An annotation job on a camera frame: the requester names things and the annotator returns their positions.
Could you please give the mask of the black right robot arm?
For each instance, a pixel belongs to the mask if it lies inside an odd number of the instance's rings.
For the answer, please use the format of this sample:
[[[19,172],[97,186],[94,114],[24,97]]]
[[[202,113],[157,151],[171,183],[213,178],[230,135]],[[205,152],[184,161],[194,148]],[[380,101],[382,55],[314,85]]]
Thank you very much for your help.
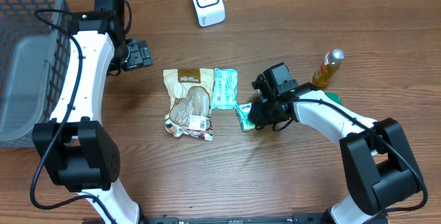
[[[348,196],[323,213],[294,214],[293,223],[387,223],[392,212],[427,204],[422,173],[395,119],[377,121],[348,110],[314,84],[298,84],[284,63],[259,74],[252,87],[260,94],[248,115],[256,130],[302,123],[340,149]]]

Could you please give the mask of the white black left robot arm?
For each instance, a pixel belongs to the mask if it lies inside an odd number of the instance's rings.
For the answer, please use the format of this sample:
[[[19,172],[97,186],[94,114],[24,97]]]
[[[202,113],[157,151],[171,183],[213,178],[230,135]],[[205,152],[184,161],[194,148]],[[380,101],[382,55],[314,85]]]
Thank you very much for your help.
[[[51,25],[69,39],[70,57],[49,121],[32,130],[41,161],[30,186],[31,203],[53,210],[85,199],[101,223],[147,223],[119,178],[120,152],[101,123],[101,106],[106,78],[151,66],[149,48],[146,41],[126,37],[132,22],[128,0],[94,0],[92,11],[70,17],[66,29]],[[35,192],[42,170],[76,196],[52,205],[39,203]]]

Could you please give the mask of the green lid white jar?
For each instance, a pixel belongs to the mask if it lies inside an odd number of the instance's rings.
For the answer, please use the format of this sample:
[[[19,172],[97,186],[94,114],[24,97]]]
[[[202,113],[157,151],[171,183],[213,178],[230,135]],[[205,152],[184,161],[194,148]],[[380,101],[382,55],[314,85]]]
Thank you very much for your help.
[[[342,100],[337,94],[332,93],[332,92],[326,92],[325,95],[328,98],[330,98],[332,101],[334,101],[335,103],[342,105]]]

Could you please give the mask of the teal white tissue packet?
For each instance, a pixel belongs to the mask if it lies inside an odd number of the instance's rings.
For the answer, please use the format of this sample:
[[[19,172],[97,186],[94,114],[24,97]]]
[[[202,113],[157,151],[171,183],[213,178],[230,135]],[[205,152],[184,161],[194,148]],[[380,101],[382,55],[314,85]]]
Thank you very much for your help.
[[[248,116],[249,116],[251,108],[252,108],[251,103],[246,103],[246,104],[236,106],[236,111],[237,111],[238,118],[240,121],[241,130],[243,132],[250,131],[255,128],[255,125],[251,121],[248,120]]]

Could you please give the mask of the yellow liquid bottle silver cap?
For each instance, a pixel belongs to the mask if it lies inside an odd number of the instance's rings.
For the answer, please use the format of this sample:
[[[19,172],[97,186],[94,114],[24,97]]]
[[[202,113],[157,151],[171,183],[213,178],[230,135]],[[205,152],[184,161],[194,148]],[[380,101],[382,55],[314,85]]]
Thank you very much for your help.
[[[320,67],[312,76],[312,83],[319,88],[325,88],[329,84],[331,77],[336,73],[345,57],[345,53],[340,48],[333,49],[325,55]]]

